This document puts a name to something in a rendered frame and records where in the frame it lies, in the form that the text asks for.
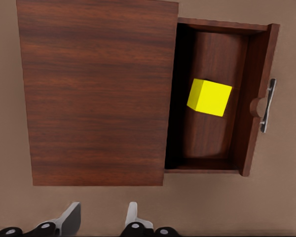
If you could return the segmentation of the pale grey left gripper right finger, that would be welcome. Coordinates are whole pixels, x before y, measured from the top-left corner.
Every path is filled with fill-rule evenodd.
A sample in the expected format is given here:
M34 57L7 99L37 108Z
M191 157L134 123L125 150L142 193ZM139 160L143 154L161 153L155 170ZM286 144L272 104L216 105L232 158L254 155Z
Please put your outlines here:
M129 203L125 228L120 236L154 236L152 222L138 217L138 204L134 201Z

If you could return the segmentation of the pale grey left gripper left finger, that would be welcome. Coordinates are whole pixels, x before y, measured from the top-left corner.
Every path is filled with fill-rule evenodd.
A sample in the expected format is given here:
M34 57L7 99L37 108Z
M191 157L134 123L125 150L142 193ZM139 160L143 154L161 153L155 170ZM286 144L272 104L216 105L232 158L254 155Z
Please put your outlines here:
M81 224L81 203L73 202L60 217L38 224L23 236L75 236Z

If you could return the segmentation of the dark wooden cabinet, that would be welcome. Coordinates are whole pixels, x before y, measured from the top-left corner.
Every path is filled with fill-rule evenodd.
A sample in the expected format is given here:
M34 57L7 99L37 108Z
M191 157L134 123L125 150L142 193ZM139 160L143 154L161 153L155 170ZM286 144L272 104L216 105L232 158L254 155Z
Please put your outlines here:
M16 0L35 186L161 186L178 4Z

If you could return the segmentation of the yellow cube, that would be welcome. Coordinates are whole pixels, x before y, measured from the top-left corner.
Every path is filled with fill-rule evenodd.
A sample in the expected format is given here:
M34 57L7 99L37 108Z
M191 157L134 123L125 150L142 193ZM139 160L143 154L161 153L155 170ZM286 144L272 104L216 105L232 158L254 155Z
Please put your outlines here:
M194 111L222 117L232 87L204 79L193 79L187 106Z

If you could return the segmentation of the dark wooden drawer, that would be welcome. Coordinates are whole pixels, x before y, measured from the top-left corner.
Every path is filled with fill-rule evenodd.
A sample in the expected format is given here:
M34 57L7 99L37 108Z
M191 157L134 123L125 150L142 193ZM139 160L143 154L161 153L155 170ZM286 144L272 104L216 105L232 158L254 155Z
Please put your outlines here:
M166 173L231 173L249 176L259 132L276 81L270 78L280 25L178 19ZM222 117L187 106L194 79L231 86Z

